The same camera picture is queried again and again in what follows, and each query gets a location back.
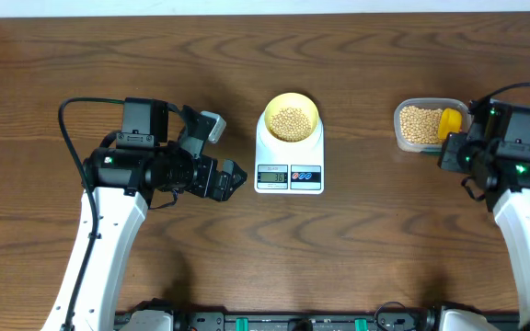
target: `kitchen scale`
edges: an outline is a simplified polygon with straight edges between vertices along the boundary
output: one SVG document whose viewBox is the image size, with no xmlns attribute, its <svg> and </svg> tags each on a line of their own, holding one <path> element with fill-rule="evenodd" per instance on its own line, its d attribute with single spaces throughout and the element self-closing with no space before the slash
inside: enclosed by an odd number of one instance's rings
<svg viewBox="0 0 530 331">
<path fill-rule="evenodd" d="M 285 142 L 270 131 L 271 119 L 285 108 L 300 109 L 310 120 L 310 135 Z M 258 193 L 320 194 L 324 190 L 324 128 L 314 102 L 297 94 L 274 98 L 257 123 L 255 190 Z"/>
</svg>

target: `green tape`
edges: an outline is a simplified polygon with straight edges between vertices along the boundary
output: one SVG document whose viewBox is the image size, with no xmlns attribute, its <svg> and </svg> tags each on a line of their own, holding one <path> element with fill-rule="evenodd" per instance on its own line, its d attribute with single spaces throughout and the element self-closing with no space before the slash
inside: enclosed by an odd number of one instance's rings
<svg viewBox="0 0 530 331">
<path fill-rule="evenodd" d="M 355 320 L 355 331 L 367 331 L 367 320 L 364 319 L 356 319 Z"/>
<path fill-rule="evenodd" d="M 248 331 L 248 318 L 242 317 L 236 319 L 236 331 Z"/>
</svg>

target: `container of beans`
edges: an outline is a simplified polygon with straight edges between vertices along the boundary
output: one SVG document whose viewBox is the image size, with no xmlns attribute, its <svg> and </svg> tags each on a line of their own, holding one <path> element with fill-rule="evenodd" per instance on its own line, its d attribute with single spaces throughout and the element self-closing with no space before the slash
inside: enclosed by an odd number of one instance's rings
<svg viewBox="0 0 530 331">
<path fill-rule="evenodd" d="M 402 102 L 394 112 L 394 131 L 397 146 L 407 152 L 441 152 L 437 132 L 441 114 L 447 108 L 461 113 L 461 131 L 467 131 L 471 116 L 467 106 L 455 99 L 422 97 Z"/>
</svg>

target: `plastic container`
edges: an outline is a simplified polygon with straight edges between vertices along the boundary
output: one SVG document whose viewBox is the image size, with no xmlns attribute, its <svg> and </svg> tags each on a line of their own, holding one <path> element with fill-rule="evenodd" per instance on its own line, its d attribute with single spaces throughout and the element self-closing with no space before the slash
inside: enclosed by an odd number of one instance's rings
<svg viewBox="0 0 530 331">
<path fill-rule="evenodd" d="M 404 138 L 402 134 L 402 127 L 400 126 L 400 111 L 406 106 L 416 106 L 418 108 L 425 109 L 443 109 L 453 108 L 458 110 L 461 113 L 461 131 L 467 132 L 469 126 L 471 125 L 471 115 L 467 110 L 467 106 L 455 99 L 450 98 L 438 98 L 438 97 L 419 97 L 408 99 L 402 102 L 394 111 L 394 132 L 396 133 L 397 146 L 401 150 L 407 152 L 426 152 L 426 153 L 435 153 L 441 152 L 440 143 L 411 143 Z"/>
</svg>

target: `wooden table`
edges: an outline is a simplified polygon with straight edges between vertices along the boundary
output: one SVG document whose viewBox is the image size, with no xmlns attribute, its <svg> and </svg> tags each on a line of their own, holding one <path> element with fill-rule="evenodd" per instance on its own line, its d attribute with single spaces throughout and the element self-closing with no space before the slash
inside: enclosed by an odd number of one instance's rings
<svg viewBox="0 0 530 331">
<path fill-rule="evenodd" d="M 59 290 L 81 188 L 56 111 L 78 96 L 220 113 L 228 127 L 205 153 L 250 174 L 272 97 L 305 92 L 325 123 L 321 196 L 258 195 L 249 176 L 226 203 L 185 194 L 150 211 L 120 310 L 153 297 L 231 311 L 516 310 L 492 216 L 461 175 L 398 149 L 393 112 L 527 80 L 530 14 L 0 19 L 0 330 L 40 328 Z M 530 105 L 530 89 L 501 98 Z M 119 129 L 121 107 L 74 105 L 66 121 L 85 157 Z"/>
</svg>

